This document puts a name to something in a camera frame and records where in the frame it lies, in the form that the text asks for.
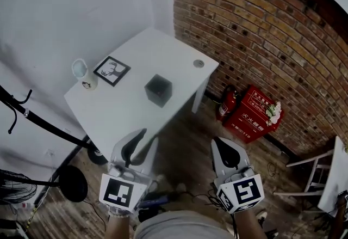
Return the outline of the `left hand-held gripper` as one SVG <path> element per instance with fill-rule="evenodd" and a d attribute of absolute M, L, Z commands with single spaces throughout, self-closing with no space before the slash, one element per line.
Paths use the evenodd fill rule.
<path fill-rule="evenodd" d="M 99 193 L 101 203 L 134 213 L 148 193 L 158 137 L 153 138 L 151 144 L 146 145 L 131 162 L 131 156 L 146 132 L 146 128 L 135 130 L 115 144 L 110 159 L 112 163 L 108 163 L 108 172 L 102 174 Z"/>

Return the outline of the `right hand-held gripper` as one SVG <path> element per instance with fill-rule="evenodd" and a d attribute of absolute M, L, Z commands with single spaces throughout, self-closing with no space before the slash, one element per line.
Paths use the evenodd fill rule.
<path fill-rule="evenodd" d="M 235 142 L 221 137 L 211 141 L 213 167 L 216 176 L 225 175 L 230 168 L 238 169 L 246 156 L 245 149 Z M 248 210 L 264 199 L 264 190 L 260 174 L 256 174 L 253 166 L 247 166 L 229 177 L 216 179 L 217 198 L 222 202 L 229 214 Z"/>

